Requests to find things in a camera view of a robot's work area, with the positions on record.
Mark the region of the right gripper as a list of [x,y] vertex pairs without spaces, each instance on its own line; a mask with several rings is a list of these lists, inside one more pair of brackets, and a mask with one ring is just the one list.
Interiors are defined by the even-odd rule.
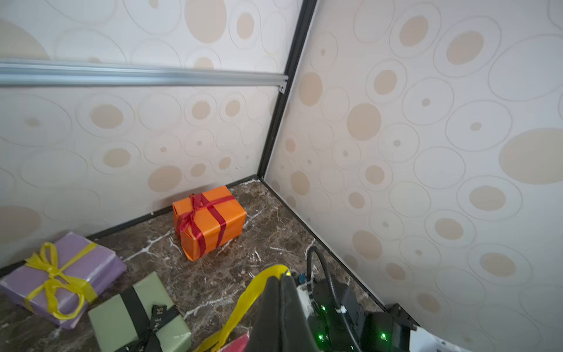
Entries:
[[[333,281],[345,312],[337,312],[328,280],[296,277],[309,328],[320,351],[409,351],[416,325],[402,313],[366,311],[349,285]],[[281,351],[280,280],[268,278],[245,352]]]

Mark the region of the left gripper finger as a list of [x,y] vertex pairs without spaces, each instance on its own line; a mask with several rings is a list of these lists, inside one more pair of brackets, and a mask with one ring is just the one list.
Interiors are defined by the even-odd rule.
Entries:
[[319,351],[303,313],[301,300],[291,276],[282,276],[280,285],[281,351]]

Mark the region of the dark red gift box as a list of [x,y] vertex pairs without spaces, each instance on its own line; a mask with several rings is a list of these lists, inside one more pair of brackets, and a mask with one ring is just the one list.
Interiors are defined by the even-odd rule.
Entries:
[[249,333],[237,337],[232,342],[223,346],[219,352],[245,352],[249,343]]

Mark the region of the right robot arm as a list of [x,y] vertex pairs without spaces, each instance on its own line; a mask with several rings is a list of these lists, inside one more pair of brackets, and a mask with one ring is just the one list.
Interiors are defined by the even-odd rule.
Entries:
[[395,304],[390,312],[368,311],[350,285],[331,274],[322,251],[306,251],[306,271],[298,278],[306,326],[319,351],[462,351],[417,325]]

